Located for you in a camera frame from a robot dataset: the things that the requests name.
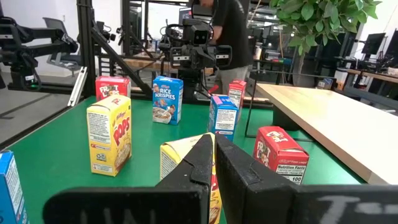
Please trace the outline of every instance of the cable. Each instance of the cable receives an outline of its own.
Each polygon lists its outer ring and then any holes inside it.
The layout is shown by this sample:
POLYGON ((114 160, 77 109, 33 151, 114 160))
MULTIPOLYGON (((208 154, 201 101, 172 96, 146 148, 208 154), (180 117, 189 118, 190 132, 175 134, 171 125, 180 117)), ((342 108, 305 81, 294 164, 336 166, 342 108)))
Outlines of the cable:
POLYGON ((248 24, 246 25, 246 28, 249 27, 249 24, 250 24, 251 21, 253 20, 253 17, 254 17, 254 15, 256 14, 257 9, 259 8, 260 2, 261 2, 261 0, 259 0, 259 2, 257 3, 257 6, 256 6, 256 8, 255 8, 253 14, 251 15, 250 21, 249 21, 248 24))

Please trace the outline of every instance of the blue cereal box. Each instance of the blue cereal box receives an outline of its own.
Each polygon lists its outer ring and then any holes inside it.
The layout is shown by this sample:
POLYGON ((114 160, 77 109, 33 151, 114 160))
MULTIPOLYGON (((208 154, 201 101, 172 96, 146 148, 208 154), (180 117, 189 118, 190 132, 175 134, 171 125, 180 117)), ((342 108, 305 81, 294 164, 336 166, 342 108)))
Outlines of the blue cereal box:
POLYGON ((227 139, 233 141, 238 111, 239 108, 228 96, 212 96, 208 131, 223 134, 227 139))
POLYGON ((154 80, 152 119, 177 125, 181 119, 183 81, 159 76, 154 80))
POLYGON ((0 223, 29 223, 14 154, 0 152, 0 223))

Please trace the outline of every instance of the black shirt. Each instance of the black shirt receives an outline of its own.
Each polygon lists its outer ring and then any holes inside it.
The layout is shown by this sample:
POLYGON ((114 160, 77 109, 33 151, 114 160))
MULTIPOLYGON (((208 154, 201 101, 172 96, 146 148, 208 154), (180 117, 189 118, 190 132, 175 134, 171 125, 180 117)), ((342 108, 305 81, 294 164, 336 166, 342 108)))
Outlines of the black shirt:
POLYGON ((214 0, 213 13, 215 13, 213 26, 223 27, 217 45, 232 47, 230 65, 220 69, 229 70, 252 64, 246 16, 241 2, 239 0, 214 0))

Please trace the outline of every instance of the green tabletop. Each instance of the green tabletop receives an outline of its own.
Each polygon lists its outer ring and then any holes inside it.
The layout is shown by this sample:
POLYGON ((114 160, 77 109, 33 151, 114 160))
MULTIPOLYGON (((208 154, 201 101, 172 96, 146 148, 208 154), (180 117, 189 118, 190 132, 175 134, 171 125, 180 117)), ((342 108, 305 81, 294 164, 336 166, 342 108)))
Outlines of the green tabletop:
MULTIPOLYGON (((116 177, 92 174, 88 149, 86 108, 89 98, 52 122, 15 143, 19 177, 32 224, 43 223, 41 213, 53 194, 72 187, 143 187, 159 181, 159 146, 163 142, 203 134, 209 106, 183 105, 178 126, 152 122, 152 103, 132 100, 132 158, 116 177)), ((243 109, 234 143, 252 154, 254 138, 245 138, 248 109, 243 109)), ((253 110, 250 134, 272 124, 272 110, 253 110)), ((301 131, 292 137, 307 138, 301 131)), ((310 154, 303 184, 358 184, 363 180, 315 142, 299 142, 310 154)), ((224 216, 221 222, 226 223, 224 216)))

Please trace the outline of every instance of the small cereal box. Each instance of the small cereal box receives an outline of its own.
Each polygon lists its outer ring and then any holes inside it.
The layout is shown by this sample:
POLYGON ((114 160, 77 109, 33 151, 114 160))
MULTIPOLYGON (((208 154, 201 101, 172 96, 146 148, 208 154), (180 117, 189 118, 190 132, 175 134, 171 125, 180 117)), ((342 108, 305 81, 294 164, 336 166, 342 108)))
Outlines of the small cereal box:
MULTIPOLYGON (((215 145, 215 135, 207 133, 213 139, 215 145)), ((174 168, 182 161, 188 152, 194 147, 203 135, 194 136, 190 138, 180 139, 177 141, 166 142, 160 146, 160 179, 162 180, 167 174, 173 171, 174 168)), ((221 215, 221 195, 218 188, 216 177, 215 158, 213 153, 213 171, 211 176, 211 195, 210 195, 210 224, 218 224, 221 215)))
POLYGON ((0 152, 0 223, 29 223, 17 164, 12 152, 0 152))
POLYGON ((131 99, 112 95, 87 108, 91 171, 116 176, 131 157, 131 99))
POLYGON ((183 81, 158 76, 154 80, 152 118, 155 122, 177 125, 181 119, 183 81))
POLYGON ((301 184, 309 155, 282 128, 259 128, 253 157, 266 167, 301 184))
POLYGON ((228 96, 231 101, 239 108, 238 120, 241 119, 242 107, 243 107, 243 98, 244 93, 246 91, 246 82, 242 80, 233 80, 229 84, 229 92, 228 96))
POLYGON ((100 76, 95 80, 95 92, 97 101, 111 95, 123 95, 130 98, 131 81, 123 77, 100 76))
POLYGON ((239 109, 228 96, 212 96, 207 130, 233 141, 239 109))

